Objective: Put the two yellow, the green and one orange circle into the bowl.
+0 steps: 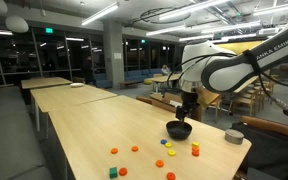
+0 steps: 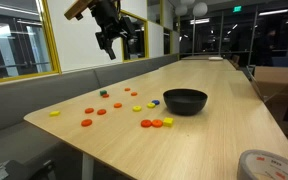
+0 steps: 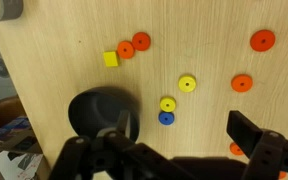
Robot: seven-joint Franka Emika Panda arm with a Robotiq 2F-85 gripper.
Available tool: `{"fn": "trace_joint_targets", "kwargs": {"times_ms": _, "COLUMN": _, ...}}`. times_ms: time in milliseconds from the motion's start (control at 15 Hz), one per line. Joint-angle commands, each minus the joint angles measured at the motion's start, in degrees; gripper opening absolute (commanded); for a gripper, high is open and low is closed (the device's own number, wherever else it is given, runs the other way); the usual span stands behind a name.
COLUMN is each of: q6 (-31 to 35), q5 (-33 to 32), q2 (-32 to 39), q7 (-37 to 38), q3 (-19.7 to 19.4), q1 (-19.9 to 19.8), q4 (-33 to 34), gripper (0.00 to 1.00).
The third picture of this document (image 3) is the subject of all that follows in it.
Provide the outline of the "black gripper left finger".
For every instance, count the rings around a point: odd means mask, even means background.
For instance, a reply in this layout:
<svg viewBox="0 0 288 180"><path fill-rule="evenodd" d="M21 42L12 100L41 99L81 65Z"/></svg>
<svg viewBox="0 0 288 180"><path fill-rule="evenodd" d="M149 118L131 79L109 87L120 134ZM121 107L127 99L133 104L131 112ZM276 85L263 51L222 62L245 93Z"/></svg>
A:
<svg viewBox="0 0 288 180"><path fill-rule="evenodd" d="M130 112L128 110L121 111L118 118L116 129L123 135L128 135L129 121L130 121Z"/></svg>

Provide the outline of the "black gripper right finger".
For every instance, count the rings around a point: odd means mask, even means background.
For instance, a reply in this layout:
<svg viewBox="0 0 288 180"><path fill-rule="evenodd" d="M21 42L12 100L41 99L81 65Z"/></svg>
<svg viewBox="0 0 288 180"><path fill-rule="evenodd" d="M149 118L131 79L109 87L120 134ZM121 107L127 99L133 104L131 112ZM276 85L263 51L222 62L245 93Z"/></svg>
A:
<svg viewBox="0 0 288 180"><path fill-rule="evenodd" d="M258 126L237 110L229 112L226 132L247 157L251 156L263 134Z"/></svg>

